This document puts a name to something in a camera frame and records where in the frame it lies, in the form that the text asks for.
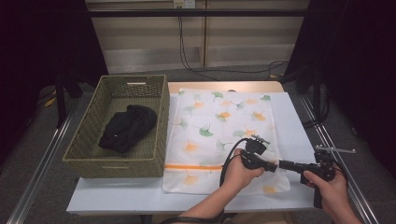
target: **white table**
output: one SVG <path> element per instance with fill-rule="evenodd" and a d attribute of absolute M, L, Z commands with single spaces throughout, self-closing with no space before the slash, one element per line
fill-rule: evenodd
<path fill-rule="evenodd" d="M 314 150 L 296 114 L 289 95 L 275 88 L 271 82 L 244 82 L 242 91 L 278 91 L 271 95 L 274 110 L 278 145 L 284 160 L 310 163 L 315 162 Z M 170 92 L 178 87 L 217 90 L 233 89 L 241 91 L 241 82 L 221 82 L 214 85 L 199 83 L 169 83 Z M 177 96 L 171 94 L 170 116 L 174 115 Z M 290 191 L 272 195 L 239 195 L 225 208 L 225 212 L 257 212 L 299 210 L 313 208 L 314 191 L 300 184 L 300 175 L 287 172 Z M 67 207 L 67 212 L 79 215 L 118 215 L 118 214 L 165 214 L 187 210 L 200 202 L 206 195 L 165 193 L 161 177 L 158 178 L 98 178 L 78 181 L 76 190 Z"/>

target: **aluminum rail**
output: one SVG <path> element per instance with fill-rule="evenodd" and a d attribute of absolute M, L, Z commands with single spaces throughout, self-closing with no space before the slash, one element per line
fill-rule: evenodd
<path fill-rule="evenodd" d="M 311 102 L 309 101 L 308 97 L 303 97 L 302 98 L 302 103 L 304 105 L 304 108 L 306 112 L 308 113 L 308 116 L 312 119 L 315 120 L 315 114 L 313 110 L 313 106 Z M 335 147 L 334 142 L 330 138 L 329 134 L 326 131 L 326 128 L 322 123 L 317 124 L 314 126 L 315 129 L 318 132 L 318 135 L 325 147 Z M 370 206 L 370 204 L 367 202 L 367 199 L 361 192 L 361 189 L 359 188 L 358 184 L 355 182 L 355 179 L 353 178 L 352 174 L 349 172 L 347 169 L 347 165 L 343 161 L 340 153 L 338 151 L 331 151 L 332 156 L 336 161 L 338 161 L 346 171 L 346 175 L 348 178 L 348 193 L 355 204 L 356 208 L 358 209 L 359 213 L 361 214 L 361 218 L 366 224 L 372 224 L 372 223 L 379 223 L 378 220 L 375 217 L 375 214 Z"/>
<path fill-rule="evenodd" d="M 308 9 L 212 9 L 212 8 L 170 8 L 170 9 L 90 9 L 89 11 L 47 11 L 35 13 L 47 15 L 76 15 L 92 18 L 106 17 L 322 17 L 335 14 L 330 10 Z"/>
<path fill-rule="evenodd" d="M 32 206 L 33 201 L 35 200 L 35 196 L 37 195 L 40 187 L 43 183 L 43 180 L 47 174 L 48 169 L 50 168 L 50 164 L 53 161 L 53 157 L 55 156 L 59 145 L 64 138 L 64 134 L 66 133 L 72 115 L 74 114 L 76 104 L 78 101 L 72 103 L 70 113 L 67 116 L 64 124 L 56 129 L 49 146 L 47 147 L 46 152 L 43 155 L 40 163 L 38 164 L 35 173 L 33 174 L 27 188 L 24 193 L 18 200 L 14 210 L 12 211 L 11 216 L 9 217 L 7 224 L 22 224 L 26 219 L 26 216 L 29 212 L 30 207 Z"/>

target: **folded black shirt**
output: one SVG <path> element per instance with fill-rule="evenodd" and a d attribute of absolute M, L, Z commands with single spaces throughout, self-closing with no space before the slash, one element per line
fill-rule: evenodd
<path fill-rule="evenodd" d="M 128 105 L 126 112 L 117 112 L 106 125 L 99 147 L 120 153 L 129 151 L 155 126 L 157 115 L 143 105 Z"/>

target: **wicker basket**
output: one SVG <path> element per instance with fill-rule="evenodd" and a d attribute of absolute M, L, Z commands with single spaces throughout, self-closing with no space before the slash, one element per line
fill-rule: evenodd
<path fill-rule="evenodd" d="M 144 105 L 157 114 L 156 126 L 126 153 L 98 146 L 106 125 L 127 105 Z M 169 114 L 166 76 L 103 76 L 64 154 L 82 177 L 163 176 Z"/>

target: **orange leaf print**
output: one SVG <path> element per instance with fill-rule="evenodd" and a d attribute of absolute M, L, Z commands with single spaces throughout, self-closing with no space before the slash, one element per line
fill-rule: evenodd
<path fill-rule="evenodd" d="M 222 105 L 222 106 L 229 106 L 230 104 L 231 104 L 231 101 L 225 100 L 225 101 L 223 101 L 220 105 Z"/>
<path fill-rule="evenodd" d="M 187 175 L 187 177 L 183 181 L 183 183 L 185 185 L 194 185 L 197 182 L 198 182 L 198 176 L 197 175 Z"/>
<path fill-rule="evenodd" d="M 256 118 L 258 120 L 265 120 L 265 116 L 263 116 L 262 113 L 254 112 L 253 116 L 254 116 L 254 118 Z"/>
<path fill-rule="evenodd" d="M 192 144 L 190 142 L 187 143 L 186 147 L 184 147 L 184 150 L 188 151 L 188 152 L 193 152 L 198 148 L 197 144 Z"/>
<path fill-rule="evenodd" d="M 265 193 L 268 193 L 268 194 L 270 194 L 270 193 L 276 193 L 276 189 L 275 189 L 274 187 L 264 186 L 264 187 L 262 188 L 262 190 L 263 190 Z"/>
<path fill-rule="evenodd" d="M 257 103 L 257 100 L 256 99 L 247 99 L 245 101 L 245 103 L 247 103 L 248 105 L 254 105 Z"/>
<path fill-rule="evenodd" d="M 219 113 L 219 116 L 223 117 L 224 119 L 227 119 L 231 116 L 231 114 L 229 112 L 222 112 L 222 113 Z"/>
<path fill-rule="evenodd" d="M 195 107 L 195 108 L 201 108 L 201 107 L 203 107 L 204 105 L 205 105 L 205 104 L 202 103 L 202 102 L 195 102 L 194 107 Z"/>
<path fill-rule="evenodd" d="M 250 137 L 251 135 L 253 135 L 255 133 L 256 133 L 256 131 L 247 129 L 247 131 L 245 132 L 245 135 Z"/>

